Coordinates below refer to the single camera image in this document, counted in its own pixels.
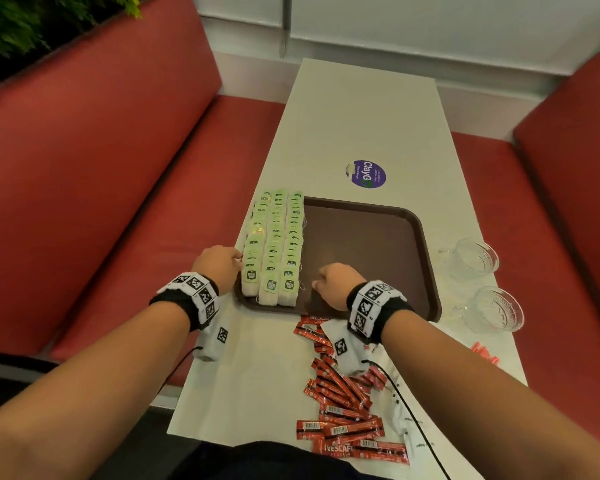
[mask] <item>plastic tray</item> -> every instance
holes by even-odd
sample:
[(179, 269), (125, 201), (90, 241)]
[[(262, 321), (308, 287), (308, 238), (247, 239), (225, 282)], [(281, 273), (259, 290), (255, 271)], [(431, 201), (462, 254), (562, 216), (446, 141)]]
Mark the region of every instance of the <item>plastic tray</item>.
[(382, 280), (402, 291), (421, 317), (437, 322), (442, 313), (422, 224), (407, 209), (368, 203), (305, 197), (304, 245), (296, 306), (263, 306), (242, 294), (240, 275), (235, 294), (241, 304), (260, 312), (346, 318), (311, 288), (318, 270), (341, 262), (368, 280)]

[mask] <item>wristband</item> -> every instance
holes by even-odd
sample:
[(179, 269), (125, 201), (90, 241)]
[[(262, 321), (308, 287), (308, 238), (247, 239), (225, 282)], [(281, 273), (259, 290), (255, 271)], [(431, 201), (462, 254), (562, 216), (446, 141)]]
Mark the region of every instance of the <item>wristband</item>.
[(204, 330), (218, 313), (218, 287), (213, 280), (200, 273), (182, 273), (160, 288), (149, 305), (170, 301), (184, 310), (189, 317), (189, 331)]
[(353, 288), (347, 308), (351, 312), (347, 328), (366, 344), (381, 342), (384, 325), (396, 311), (413, 311), (400, 291), (379, 280)]

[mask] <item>hand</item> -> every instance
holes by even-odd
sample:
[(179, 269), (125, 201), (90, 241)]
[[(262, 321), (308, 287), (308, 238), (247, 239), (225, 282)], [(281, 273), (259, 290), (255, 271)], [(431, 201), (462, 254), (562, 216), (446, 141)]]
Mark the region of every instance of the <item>hand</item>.
[(365, 281), (351, 266), (337, 262), (321, 268), (320, 278), (311, 286), (330, 306), (346, 311), (349, 293)]
[(233, 289), (235, 277), (244, 266), (238, 261), (240, 258), (242, 253), (235, 248), (214, 246), (202, 251), (191, 270), (212, 279), (220, 295), (224, 295)]

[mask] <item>forearm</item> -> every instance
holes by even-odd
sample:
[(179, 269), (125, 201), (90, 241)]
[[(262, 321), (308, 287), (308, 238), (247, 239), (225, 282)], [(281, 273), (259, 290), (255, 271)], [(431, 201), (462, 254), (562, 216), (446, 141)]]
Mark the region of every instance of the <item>forearm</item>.
[(1, 407), (0, 478), (90, 476), (158, 393), (188, 332), (179, 306), (156, 303)]
[(392, 316), (382, 338), (410, 391), (485, 478), (600, 479), (600, 444), (510, 375), (411, 312)]

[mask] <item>red backrest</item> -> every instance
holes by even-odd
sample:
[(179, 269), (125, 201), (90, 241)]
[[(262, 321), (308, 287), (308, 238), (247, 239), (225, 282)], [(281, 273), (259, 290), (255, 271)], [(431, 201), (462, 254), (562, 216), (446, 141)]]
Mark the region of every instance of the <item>red backrest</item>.
[(600, 295), (600, 54), (514, 131)]
[(0, 86), (0, 352), (53, 338), (220, 87), (193, 1), (141, 8)]

